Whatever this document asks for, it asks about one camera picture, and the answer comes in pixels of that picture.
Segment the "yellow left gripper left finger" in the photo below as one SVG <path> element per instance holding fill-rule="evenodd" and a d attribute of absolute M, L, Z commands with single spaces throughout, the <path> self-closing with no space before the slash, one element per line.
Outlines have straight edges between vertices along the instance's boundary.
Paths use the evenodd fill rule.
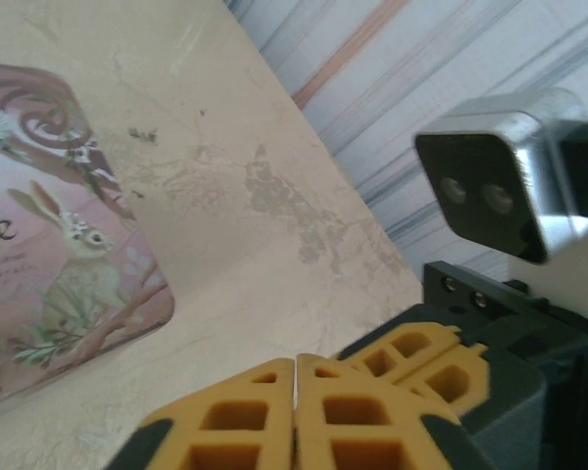
<path fill-rule="evenodd" d="M 146 415 L 105 470 L 291 470 L 295 361 L 278 358 Z"/>

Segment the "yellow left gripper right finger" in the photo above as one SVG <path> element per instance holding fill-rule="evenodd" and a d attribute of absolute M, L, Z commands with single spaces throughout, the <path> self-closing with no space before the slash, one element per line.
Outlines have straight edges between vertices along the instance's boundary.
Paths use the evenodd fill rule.
<path fill-rule="evenodd" d="M 491 470 L 447 405 L 319 355 L 296 365 L 299 470 Z"/>

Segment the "pink rabbit print tin box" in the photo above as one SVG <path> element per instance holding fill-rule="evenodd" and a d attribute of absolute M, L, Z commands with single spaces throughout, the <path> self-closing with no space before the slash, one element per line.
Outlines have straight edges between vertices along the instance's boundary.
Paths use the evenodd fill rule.
<path fill-rule="evenodd" d="M 173 311 L 73 89 L 50 71 L 0 64 L 0 403 Z"/>

